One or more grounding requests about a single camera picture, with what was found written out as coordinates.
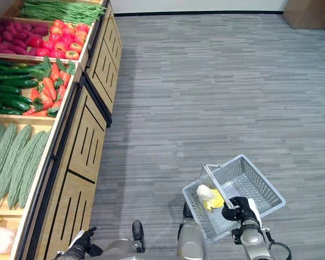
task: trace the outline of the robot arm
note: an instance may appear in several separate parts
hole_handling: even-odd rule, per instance
[[[276,243],[272,238],[269,230],[266,230],[267,238],[270,242],[267,248],[264,234],[262,232],[262,222],[259,211],[253,199],[245,197],[233,197],[230,202],[235,206],[234,209],[228,208],[224,203],[222,215],[230,221],[240,221],[241,227],[231,231],[233,241],[236,245],[242,245],[249,260],[274,260],[269,250],[271,246],[276,244],[284,247],[289,256],[287,260],[291,260],[290,249],[282,243]]]

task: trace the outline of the cabinet door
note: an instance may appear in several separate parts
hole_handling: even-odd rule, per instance
[[[106,122],[83,87],[50,196],[35,258],[53,259],[88,229]]]

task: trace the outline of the wooden cabinet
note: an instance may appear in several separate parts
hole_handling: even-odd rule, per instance
[[[117,85],[122,43],[115,24],[111,4],[101,20],[93,54],[86,73],[94,86],[99,99],[110,113]]]
[[[45,214],[35,259],[53,259],[88,229],[101,161],[106,121],[81,86],[80,96]]]

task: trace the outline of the black glove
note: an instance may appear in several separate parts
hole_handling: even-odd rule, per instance
[[[239,221],[241,224],[246,220],[254,220],[259,224],[258,219],[255,216],[253,210],[251,210],[248,199],[245,197],[233,197],[230,199],[232,204],[236,207],[234,209],[229,209],[227,204],[224,203],[222,209],[222,215],[225,219],[230,221]]]

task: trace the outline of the white item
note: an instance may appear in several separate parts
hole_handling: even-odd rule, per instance
[[[15,236],[14,231],[0,227],[0,254],[8,254],[11,251]]]
[[[212,190],[204,184],[197,187],[196,193],[204,202],[214,197]]]

